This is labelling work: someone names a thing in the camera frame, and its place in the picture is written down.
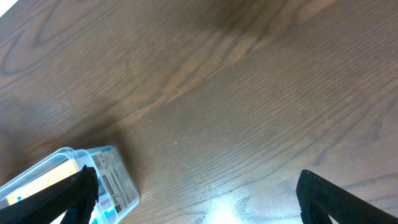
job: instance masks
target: brown wooden surface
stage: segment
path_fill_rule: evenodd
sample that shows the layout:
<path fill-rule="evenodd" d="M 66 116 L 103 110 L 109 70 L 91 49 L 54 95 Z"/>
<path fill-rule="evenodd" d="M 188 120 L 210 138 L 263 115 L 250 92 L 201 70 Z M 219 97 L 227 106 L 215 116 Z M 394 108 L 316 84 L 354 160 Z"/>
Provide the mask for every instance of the brown wooden surface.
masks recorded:
<path fill-rule="evenodd" d="M 20 0 L 0 19 L 0 184 L 114 144 L 123 223 L 300 223 L 310 169 L 398 215 L 398 2 Z"/>

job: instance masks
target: plastic container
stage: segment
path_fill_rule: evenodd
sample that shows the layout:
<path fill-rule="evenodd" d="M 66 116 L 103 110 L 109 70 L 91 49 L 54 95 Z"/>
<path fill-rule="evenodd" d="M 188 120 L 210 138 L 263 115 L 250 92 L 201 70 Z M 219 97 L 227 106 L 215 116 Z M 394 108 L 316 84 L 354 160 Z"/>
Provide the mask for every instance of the plastic container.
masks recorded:
<path fill-rule="evenodd" d="M 92 224 L 120 222 L 137 206 L 139 194 L 113 146 L 74 150 L 61 148 L 0 188 L 0 209 L 33 195 L 78 172 L 84 165 L 94 167 L 98 177 L 99 200 L 91 214 Z M 63 215 L 52 223 L 60 223 Z"/>

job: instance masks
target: wood grain pattern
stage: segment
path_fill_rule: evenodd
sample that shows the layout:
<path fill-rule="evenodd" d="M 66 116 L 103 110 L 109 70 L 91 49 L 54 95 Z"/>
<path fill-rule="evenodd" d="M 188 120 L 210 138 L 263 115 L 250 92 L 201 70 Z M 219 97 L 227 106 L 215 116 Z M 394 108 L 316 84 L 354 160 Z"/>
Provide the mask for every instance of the wood grain pattern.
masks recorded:
<path fill-rule="evenodd" d="M 0 19 L 1 184 L 114 144 L 141 193 L 124 223 L 300 223 L 302 169 L 398 215 L 397 9 L 20 0 Z"/>

